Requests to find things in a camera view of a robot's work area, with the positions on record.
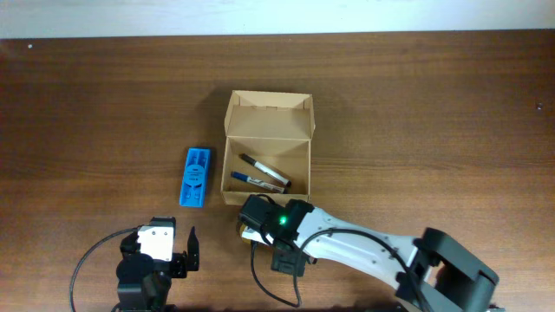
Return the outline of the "yellow adhesive tape roll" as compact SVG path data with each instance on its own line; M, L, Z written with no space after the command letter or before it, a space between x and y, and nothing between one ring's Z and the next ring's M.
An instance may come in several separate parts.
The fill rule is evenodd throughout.
M237 232L241 240L246 244L251 244L252 242L260 243L260 234L243 223L238 223Z

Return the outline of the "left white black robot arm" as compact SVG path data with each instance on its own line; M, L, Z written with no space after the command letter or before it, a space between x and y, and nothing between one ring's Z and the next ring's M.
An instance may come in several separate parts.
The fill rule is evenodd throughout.
M199 269L199 240L195 229L187 250L173 251L173 225L144 225L121 241L122 260L116 268L120 311L175 311L167 302L174 279Z

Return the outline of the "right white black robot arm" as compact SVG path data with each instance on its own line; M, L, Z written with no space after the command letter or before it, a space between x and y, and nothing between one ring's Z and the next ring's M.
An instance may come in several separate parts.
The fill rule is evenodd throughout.
M381 233L303 200L279 205L264 194L248 197L238 221L251 248L272 248L271 269L294 280L307 264L324 259L386 283L406 311L497 310L491 300L498 275L443 231L427 228L421 237Z

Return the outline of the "brown cardboard box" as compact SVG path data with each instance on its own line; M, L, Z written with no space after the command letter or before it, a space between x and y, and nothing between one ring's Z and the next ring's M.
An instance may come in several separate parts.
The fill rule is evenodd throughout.
M242 205L264 193L281 205L291 199L310 200L311 140L316 129L310 94L234 90L224 121L225 153L220 190L227 205ZM291 181L291 186L243 161L245 153ZM284 187L285 194L231 177L240 172Z

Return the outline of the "black whiteboard marker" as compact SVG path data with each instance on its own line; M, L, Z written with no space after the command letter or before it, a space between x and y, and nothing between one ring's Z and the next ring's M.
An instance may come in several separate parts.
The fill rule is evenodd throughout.
M239 157L245 161L246 163L250 164L251 166L257 168L260 172L263 172L264 174L268 175L269 177L275 179L276 181L279 181L282 185L285 185L287 187L291 186L291 181L289 179L287 179L286 177L284 177L283 175L281 175L280 173L278 173L277 171L274 171L273 169L271 169L270 167L264 165L263 163L255 160L254 158L252 158L251 156L245 154L245 153L241 153L239 155Z

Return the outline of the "blue whiteboard marker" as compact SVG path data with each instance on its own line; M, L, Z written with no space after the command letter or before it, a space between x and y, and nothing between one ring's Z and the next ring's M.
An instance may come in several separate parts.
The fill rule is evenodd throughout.
M265 190L268 190L268 191L271 191L271 192L281 193L281 194L287 193L287 191L284 187L270 184L270 183L265 182L261 179L252 178L252 177L250 177L248 175L245 175L243 173L240 173L240 172L231 172L231 177L234 178L234 179L237 179L237 180L241 180L245 183L264 188Z

